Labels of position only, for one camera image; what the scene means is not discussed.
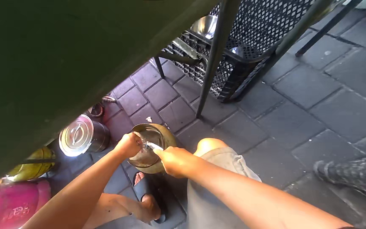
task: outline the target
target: metal pole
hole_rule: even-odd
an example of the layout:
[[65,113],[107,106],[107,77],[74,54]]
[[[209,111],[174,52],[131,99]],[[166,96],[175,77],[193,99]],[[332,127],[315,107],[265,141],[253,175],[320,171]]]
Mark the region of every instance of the metal pole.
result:
[[163,73],[162,64],[160,63],[159,57],[155,56],[154,59],[155,59],[156,67],[158,68],[158,71],[160,73],[160,77],[162,77],[162,79],[165,79],[165,74]]
[[297,57],[302,56],[308,49],[310,49],[318,40],[320,40],[324,34],[326,34],[330,29],[332,29],[337,23],[341,21],[353,8],[355,8],[362,0],[352,0],[347,4],[337,15],[332,18],[314,37],[312,37],[297,53]]
[[206,67],[196,118],[199,118],[203,111],[211,83],[214,79],[214,74],[217,71],[218,64],[220,63],[222,52],[225,49],[240,3],[241,0],[223,0],[220,3],[220,13],[218,14],[216,32],[214,33],[211,43],[210,56]]
[[307,13],[300,19],[300,21],[289,31],[281,44],[279,44],[276,51],[266,61],[266,65],[253,77],[242,92],[235,98],[240,101],[251,89],[255,86],[262,77],[272,68],[273,65],[289,50],[289,48],[299,39],[300,36],[309,28],[309,26],[316,20],[316,18],[328,8],[333,0],[318,0],[316,1]]

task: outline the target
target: gray shorts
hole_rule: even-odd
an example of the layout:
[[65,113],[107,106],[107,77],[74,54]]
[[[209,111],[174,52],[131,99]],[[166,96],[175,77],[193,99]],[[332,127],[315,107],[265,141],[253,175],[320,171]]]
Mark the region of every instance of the gray shorts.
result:
[[[201,158],[224,169],[261,181],[245,164],[245,160],[230,147],[211,150]],[[190,229],[248,228],[226,205],[208,190],[189,180],[187,184],[187,222]],[[99,229],[153,229],[133,215],[103,224]]]

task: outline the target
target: knife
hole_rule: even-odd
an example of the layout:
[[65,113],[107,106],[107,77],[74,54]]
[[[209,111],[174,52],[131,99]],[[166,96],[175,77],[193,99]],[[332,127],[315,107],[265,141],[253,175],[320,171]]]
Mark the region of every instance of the knife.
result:
[[162,150],[163,151],[163,148],[162,147],[160,147],[160,146],[158,146],[155,143],[152,143],[150,141],[147,141],[145,144],[147,146],[149,146],[151,149],[159,149],[159,150]]

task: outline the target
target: lid handle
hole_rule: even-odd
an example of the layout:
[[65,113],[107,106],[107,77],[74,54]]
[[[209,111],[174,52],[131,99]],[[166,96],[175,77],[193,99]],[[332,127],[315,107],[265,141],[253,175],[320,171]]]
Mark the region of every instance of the lid handle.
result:
[[76,130],[74,131],[74,134],[73,134],[73,145],[76,143],[76,138],[77,138],[77,133],[79,132],[79,129],[80,129],[80,124],[77,126]]

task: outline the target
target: sandal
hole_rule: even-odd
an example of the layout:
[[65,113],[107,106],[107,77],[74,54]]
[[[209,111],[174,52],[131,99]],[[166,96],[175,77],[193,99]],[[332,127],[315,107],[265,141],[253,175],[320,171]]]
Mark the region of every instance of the sandal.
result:
[[152,184],[151,180],[144,176],[136,185],[135,185],[135,177],[140,171],[136,172],[132,179],[132,186],[135,190],[136,196],[138,197],[139,201],[142,201],[142,198],[146,194],[151,194],[155,198],[159,208],[160,208],[160,217],[159,219],[155,220],[156,223],[163,223],[166,221],[166,210],[167,207],[163,202],[158,190],[156,190],[155,186]]

